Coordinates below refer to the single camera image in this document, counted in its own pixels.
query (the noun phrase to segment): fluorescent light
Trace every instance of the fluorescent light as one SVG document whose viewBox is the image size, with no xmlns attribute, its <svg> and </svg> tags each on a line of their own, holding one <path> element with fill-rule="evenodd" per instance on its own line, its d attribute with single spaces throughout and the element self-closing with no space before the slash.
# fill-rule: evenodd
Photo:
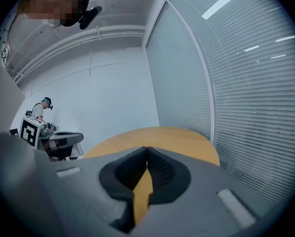
<svg viewBox="0 0 295 237">
<path fill-rule="evenodd" d="M 223 6 L 225 6 L 231 0 L 218 0 L 214 5 L 212 5 L 203 15 L 204 19 L 210 18 L 213 14 L 215 14 L 218 10 L 220 10 Z"/>
<path fill-rule="evenodd" d="M 289 37 L 285 37 L 285 38 L 282 38 L 282 39 L 277 39 L 276 42 L 281 42 L 281 41 L 284 41 L 284 40 L 290 40 L 290 39 L 294 39 L 294 38 L 295 38 L 295 35 L 289 36 Z"/>
<path fill-rule="evenodd" d="M 273 11 L 273 10 L 277 10 L 277 9 L 280 9 L 281 7 L 278 7 L 278 8 L 274 8 L 274 9 L 272 9 L 272 10 L 269 10 L 268 12 L 271 12 L 271 11 Z"/>
<path fill-rule="evenodd" d="M 248 52 L 248 51 L 251 51 L 251 50 L 256 49 L 256 48 L 259 48 L 259 45 L 256 45 L 256 46 L 253 46 L 251 48 L 245 49 L 244 51 Z"/>
<path fill-rule="evenodd" d="M 271 59 L 275 59 L 275 58 L 279 58 L 279 57 L 284 57 L 284 56 L 286 56 L 286 54 L 275 56 L 275 57 L 271 57 Z"/>
</svg>

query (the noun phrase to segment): gray panel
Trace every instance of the gray panel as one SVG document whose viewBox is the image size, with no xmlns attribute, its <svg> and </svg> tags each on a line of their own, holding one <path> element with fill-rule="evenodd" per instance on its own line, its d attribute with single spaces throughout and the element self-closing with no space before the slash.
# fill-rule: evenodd
<svg viewBox="0 0 295 237">
<path fill-rule="evenodd" d="M 166 7 L 147 47 L 161 126 L 189 128 L 210 140 L 208 87 L 195 45 Z"/>
<path fill-rule="evenodd" d="M 236 234 L 241 227 L 216 195 L 223 189 L 232 190 L 257 218 L 270 211 L 266 199 L 225 169 L 182 154 L 157 150 L 186 165 L 191 173 L 191 183 L 174 202 L 149 206 L 147 214 L 131 234 L 142 237 L 225 237 Z"/>
<path fill-rule="evenodd" d="M 272 204 L 295 191 L 295 28 L 276 0 L 170 0 L 195 34 L 216 96 L 221 166 Z"/>
<path fill-rule="evenodd" d="M 103 223 L 108 225 L 114 220 L 121 218 L 126 205 L 123 201 L 117 201 L 107 195 L 99 182 L 99 172 L 106 164 L 137 149 L 139 148 L 96 158 L 57 161 L 52 163 L 52 167 L 56 172 L 74 167 L 78 167 L 81 170 L 80 172 L 60 178 L 60 182 L 68 191 L 73 191 L 78 196 L 78 200 L 88 204 L 87 207 L 92 207 L 93 211 L 90 215 L 100 215 Z"/>
<path fill-rule="evenodd" d="M 34 235 L 65 236 L 60 217 L 41 180 L 35 152 L 40 153 L 25 140 L 0 134 L 0 196 Z M 49 164 L 46 152 L 42 154 Z"/>
</svg>

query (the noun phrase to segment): glass wall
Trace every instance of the glass wall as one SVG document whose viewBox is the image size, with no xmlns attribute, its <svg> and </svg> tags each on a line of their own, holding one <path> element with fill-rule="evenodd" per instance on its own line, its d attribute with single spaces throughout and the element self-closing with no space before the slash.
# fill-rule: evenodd
<svg viewBox="0 0 295 237">
<path fill-rule="evenodd" d="M 147 47 L 161 126 L 179 126 L 210 139 L 208 86 L 195 45 L 166 6 Z"/>
<path fill-rule="evenodd" d="M 257 189 L 272 205 L 290 198 L 295 191 L 295 28 L 283 7 L 276 0 L 170 2 L 191 28 L 209 70 L 215 103 L 214 145 L 221 166 Z M 174 16 L 165 11 L 160 23 L 165 21 L 162 18 Z M 170 32 L 168 25 L 160 23 L 147 50 L 156 97 L 161 92 L 166 98 L 167 85 L 162 78 L 170 77 L 171 70 L 163 70 L 163 54 L 151 44 L 158 41 L 171 53 L 174 47 L 165 45 L 161 35 L 176 39 L 186 29 L 184 25 L 182 29 L 170 26 L 174 29 Z M 196 70 L 184 64 L 183 70 L 178 67 L 175 81 Z M 155 73 L 158 70 L 164 71 L 162 77 Z M 180 87 L 187 93 L 194 85 L 181 81 Z M 170 98 L 177 99 L 176 92 L 170 93 Z M 191 106 L 192 98 L 186 98 Z M 170 113 L 180 106 L 178 102 L 161 103 L 159 110 Z M 180 123 L 173 123 L 184 127 L 187 118 L 179 113 Z M 198 124 L 193 129 L 203 133 Z"/>
</svg>

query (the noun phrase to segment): round wooden table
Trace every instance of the round wooden table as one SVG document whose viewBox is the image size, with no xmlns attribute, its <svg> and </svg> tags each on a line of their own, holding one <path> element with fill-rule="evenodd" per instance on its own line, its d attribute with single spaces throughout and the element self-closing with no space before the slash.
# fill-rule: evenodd
<svg viewBox="0 0 295 237">
<path fill-rule="evenodd" d="M 116 135 L 92 148 L 84 158 L 104 156 L 135 147 L 155 147 L 220 166 L 214 146 L 201 134 L 179 127 L 149 127 Z M 148 210 L 148 196 L 153 192 L 152 179 L 146 170 L 134 189 L 136 224 Z"/>
</svg>

